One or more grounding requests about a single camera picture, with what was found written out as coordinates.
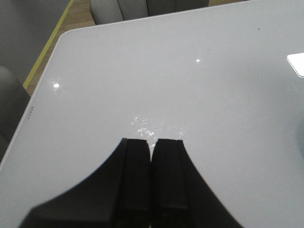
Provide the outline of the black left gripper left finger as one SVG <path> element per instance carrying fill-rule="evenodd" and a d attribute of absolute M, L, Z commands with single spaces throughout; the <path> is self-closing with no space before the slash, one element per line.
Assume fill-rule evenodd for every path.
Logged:
<path fill-rule="evenodd" d="M 22 228 L 147 228 L 150 225 L 150 150 L 123 138 L 91 175 L 33 207 Z"/>

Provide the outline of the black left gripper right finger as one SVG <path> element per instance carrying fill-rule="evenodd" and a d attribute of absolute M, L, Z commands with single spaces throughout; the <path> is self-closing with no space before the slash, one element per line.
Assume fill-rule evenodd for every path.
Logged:
<path fill-rule="evenodd" d="M 152 155 L 153 228 L 239 228 L 191 161 L 183 141 L 159 139 Z"/>

